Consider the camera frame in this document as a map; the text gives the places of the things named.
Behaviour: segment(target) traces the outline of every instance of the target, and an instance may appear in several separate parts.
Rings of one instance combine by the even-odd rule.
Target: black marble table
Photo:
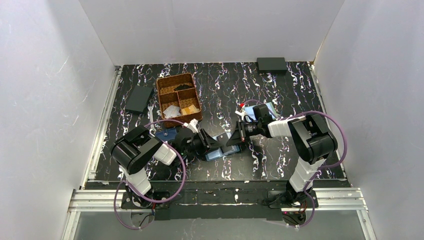
[[[135,86],[156,88],[158,78],[192,73],[202,108],[203,120],[200,126],[211,136],[216,136],[233,130],[238,120],[235,114],[237,105],[249,99],[272,102],[283,117],[309,110],[322,111],[308,63],[288,62],[287,67],[286,74],[267,74],[258,73],[255,62],[124,65],[95,181],[120,180],[122,173],[111,157],[111,147],[116,139],[128,131],[149,122],[147,110],[140,115],[125,111],[126,102]],[[151,102],[154,103],[153,118],[159,120],[160,107],[156,92]],[[162,124],[155,127],[160,131]],[[186,159],[187,180],[288,180],[295,170],[298,157],[292,139],[258,135],[241,152],[213,161],[206,161],[204,157]],[[336,161],[334,155],[326,164]],[[147,174],[153,181],[175,181],[181,179],[182,170],[152,160],[147,166]],[[339,166],[323,171],[319,178],[345,177]]]

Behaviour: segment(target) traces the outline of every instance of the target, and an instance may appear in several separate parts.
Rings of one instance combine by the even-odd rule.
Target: white wall
[[[60,239],[113,75],[78,0],[1,2],[1,239]]]
[[[80,0],[115,65],[313,61],[344,0]]]
[[[378,239],[422,239],[424,2],[346,0],[316,59]]]

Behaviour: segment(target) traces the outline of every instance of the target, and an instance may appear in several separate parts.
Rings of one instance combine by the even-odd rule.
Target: gray wall
[[[344,0],[80,0],[115,65],[313,61]]]
[[[379,239],[422,239],[424,2],[346,0],[316,59]]]
[[[55,2],[1,2],[1,239],[60,239],[114,75],[78,0]]]

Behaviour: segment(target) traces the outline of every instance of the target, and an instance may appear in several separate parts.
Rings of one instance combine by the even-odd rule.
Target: brown woven basket
[[[191,86],[192,88],[179,91],[174,90],[176,87],[183,84]],[[163,112],[171,105],[180,107],[181,114],[182,109],[187,108],[190,105],[194,105],[197,109],[200,109],[200,112],[177,116],[169,119],[178,120],[183,123],[189,123],[192,119],[197,119],[199,121],[202,120],[202,107],[199,102],[199,96],[197,94],[195,82],[191,73],[159,78],[156,81],[156,88],[157,92],[159,93],[158,98],[162,119],[166,119]],[[167,128],[171,128],[180,124],[172,121],[165,121],[164,125]]]

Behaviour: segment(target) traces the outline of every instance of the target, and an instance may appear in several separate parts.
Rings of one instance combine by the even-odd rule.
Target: silver wrench
[[[150,123],[153,123],[153,107],[154,107],[153,104],[147,106],[147,109],[148,109],[148,112],[149,112],[149,116],[150,116]],[[155,126],[153,124],[150,124],[150,129],[148,130],[148,132],[151,135],[155,135],[156,134],[156,129],[155,129]]]

